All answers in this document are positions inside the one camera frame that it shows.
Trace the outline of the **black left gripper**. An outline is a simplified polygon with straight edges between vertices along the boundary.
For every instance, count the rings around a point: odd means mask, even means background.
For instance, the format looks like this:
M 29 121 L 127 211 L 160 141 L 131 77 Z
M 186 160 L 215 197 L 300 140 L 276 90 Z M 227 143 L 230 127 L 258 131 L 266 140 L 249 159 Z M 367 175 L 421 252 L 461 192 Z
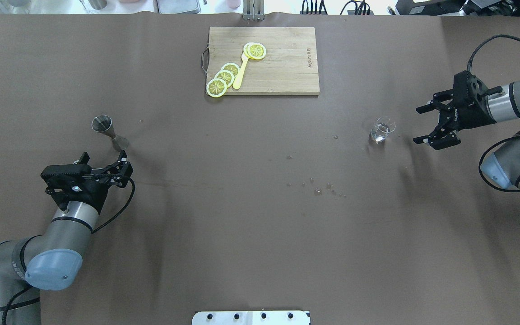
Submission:
M 110 175 L 110 185 L 127 186 L 133 173 L 131 163 L 127 158 L 119 158 L 116 162 L 104 167 L 104 173 Z M 101 212 L 107 199 L 109 185 L 96 180 L 60 181 L 56 193 L 56 205 L 66 210 L 71 201 L 84 202 Z

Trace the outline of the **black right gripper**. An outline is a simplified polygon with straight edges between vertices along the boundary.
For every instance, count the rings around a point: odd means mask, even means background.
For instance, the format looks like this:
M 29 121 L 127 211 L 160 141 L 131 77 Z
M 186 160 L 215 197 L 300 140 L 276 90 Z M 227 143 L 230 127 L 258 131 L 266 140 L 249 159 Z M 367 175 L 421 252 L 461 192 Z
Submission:
M 434 150 L 442 150 L 461 143 L 456 131 L 495 124 L 485 101 L 483 90 L 487 90 L 476 76 L 468 71 L 454 75 L 452 90 L 433 94 L 427 104 L 417 107 L 419 114 L 433 110 L 453 112 L 451 122 L 439 123 L 425 136 L 413 138 L 415 144 L 427 144 Z

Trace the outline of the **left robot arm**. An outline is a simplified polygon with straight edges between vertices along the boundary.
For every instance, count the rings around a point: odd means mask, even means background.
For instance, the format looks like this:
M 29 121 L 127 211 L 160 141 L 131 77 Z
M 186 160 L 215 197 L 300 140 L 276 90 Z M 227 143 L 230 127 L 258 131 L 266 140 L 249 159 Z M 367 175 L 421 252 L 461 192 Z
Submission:
M 41 291 L 68 288 L 98 225 L 111 187 L 130 184 L 133 168 L 125 151 L 113 164 L 92 168 L 83 153 L 72 164 L 49 165 L 41 172 L 45 192 L 57 205 L 42 235 L 0 242 L 0 325 L 39 325 Z

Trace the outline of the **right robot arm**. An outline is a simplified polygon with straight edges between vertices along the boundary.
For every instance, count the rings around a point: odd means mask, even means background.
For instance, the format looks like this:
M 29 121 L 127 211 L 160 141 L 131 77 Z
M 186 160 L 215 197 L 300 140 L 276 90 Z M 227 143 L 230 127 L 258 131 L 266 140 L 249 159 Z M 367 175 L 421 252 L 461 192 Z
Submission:
M 520 81 L 489 88 L 467 70 L 454 76 L 453 87 L 440 91 L 417 113 L 438 111 L 435 129 L 413 139 L 442 150 L 460 144 L 458 132 L 520 119 Z M 503 193 L 520 194 L 520 130 L 493 144 L 478 163 L 481 179 Z

